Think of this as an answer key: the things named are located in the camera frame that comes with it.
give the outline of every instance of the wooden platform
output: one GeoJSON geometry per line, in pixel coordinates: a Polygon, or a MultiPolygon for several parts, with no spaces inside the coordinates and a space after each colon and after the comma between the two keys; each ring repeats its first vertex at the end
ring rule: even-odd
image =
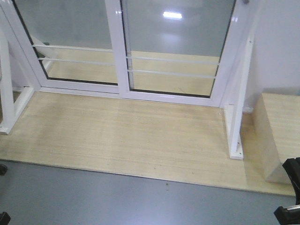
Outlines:
{"type": "Polygon", "coordinates": [[[300,96],[263,93],[253,116],[265,179],[290,183],[282,164],[300,157],[300,96]]]}
{"type": "Polygon", "coordinates": [[[219,108],[38,92],[0,159],[293,195],[264,181],[251,116],[243,161],[228,155],[219,108]]]}

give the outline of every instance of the gray floor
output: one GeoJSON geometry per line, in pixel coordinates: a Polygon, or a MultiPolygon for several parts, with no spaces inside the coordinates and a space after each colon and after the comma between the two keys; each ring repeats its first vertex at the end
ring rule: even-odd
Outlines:
{"type": "Polygon", "coordinates": [[[275,225],[294,197],[3,162],[9,225],[275,225]]]}

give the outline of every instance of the white wall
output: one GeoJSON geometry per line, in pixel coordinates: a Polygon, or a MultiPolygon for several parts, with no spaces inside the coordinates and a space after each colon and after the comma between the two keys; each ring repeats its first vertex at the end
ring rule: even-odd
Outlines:
{"type": "Polygon", "coordinates": [[[300,0],[268,0],[255,35],[245,107],[260,93],[300,95],[300,0]]]}

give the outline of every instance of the white bracket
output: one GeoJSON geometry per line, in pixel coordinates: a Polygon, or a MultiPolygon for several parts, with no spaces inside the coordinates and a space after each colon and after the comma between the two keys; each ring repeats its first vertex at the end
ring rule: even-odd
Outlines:
{"type": "Polygon", "coordinates": [[[252,57],[253,41],[254,35],[252,34],[246,42],[244,55],[239,61],[238,69],[236,71],[238,81],[238,95],[236,97],[234,105],[224,106],[229,156],[232,159],[244,158],[243,148],[240,140],[240,126],[243,116],[243,106],[245,101],[248,75],[252,57]]]}
{"type": "MultiPolygon", "coordinates": [[[[47,45],[45,45],[43,42],[41,42],[39,39],[37,39],[36,37],[34,37],[32,35],[30,37],[31,37],[31,40],[33,41],[33,44],[38,45],[38,46],[35,46],[35,48],[39,53],[42,53],[45,57],[51,58],[51,59],[55,59],[57,57],[58,52],[56,52],[53,49],[48,48],[48,47],[41,47],[41,46],[47,46],[47,45]]],[[[53,61],[48,60],[45,62],[43,60],[42,63],[43,63],[45,70],[49,71],[53,64],[53,61]]]]}
{"type": "Polygon", "coordinates": [[[18,99],[14,102],[8,40],[0,28],[0,97],[2,108],[0,134],[9,134],[33,93],[34,89],[32,87],[24,87],[18,99]]]}
{"type": "Polygon", "coordinates": [[[241,144],[239,133],[238,133],[237,143],[231,143],[229,140],[230,133],[232,131],[231,128],[232,128],[232,122],[233,122],[233,111],[234,111],[234,105],[225,105],[224,106],[224,116],[225,116],[225,125],[226,125],[226,131],[227,131],[229,156],[232,159],[243,159],[244,153],[243,153],[243,147],[241,144]]]}

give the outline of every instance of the white horizontal bar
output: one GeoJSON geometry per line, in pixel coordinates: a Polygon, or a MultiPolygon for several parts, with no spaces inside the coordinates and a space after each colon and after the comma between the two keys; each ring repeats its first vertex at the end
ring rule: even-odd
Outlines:
{"type": "Polygon", "coordinates": [[[32,45],[32,47],[43,47],[43,48],[60,48],[60,49],[71,49],[71,50],[83,50],[83,51],[95,51],[95,52],[108,52],[112,53],[112,49],[104,48],[87,48],[87,47],[74,47],[74,46],[63,46],[63,45],[32,45]]]}
{"type": "Polygon", "coordinates": [[[167,62],[183,62],[183,63],[195,63],[195,64],[209,64],[218,66],[218,62],[210,61],[191,61],[191,60],[169,60],[169,59],[160,59],[160,58],[151,58],[151,57],[126,57],[126,59],[131,60],[157,60],[157,61],[167,61],[167,62]]]}
{"type": "Polygon", "coordinates": [[[60,62],[77,62],[85,64],[96,64],[96,65],[105,65],[105,66],[114,66],[114,63],[107,62],[92,62],[92,61],[79,61],[79,60],[61,60],[61,59],[51,59],[51,58],[38,58],[39,60],[50,60],[50,61],[60,61],[60,62]]]}
{"type": "Polygon", "coordinates": [[[128,70],[128,72],[141,72],[141,73],[151,73],[151,74],[164,74],[164,75],[173,75],[173,76],[187,76],[187,77],[198,77],[198,78],[209,78],[215,79],[215,76],[210,75],[202,75],[202,74],[181,74],[181,73],[171,73],[171,72],[159,72],[159,71],[151,71],[151,70],[128,70]]]}

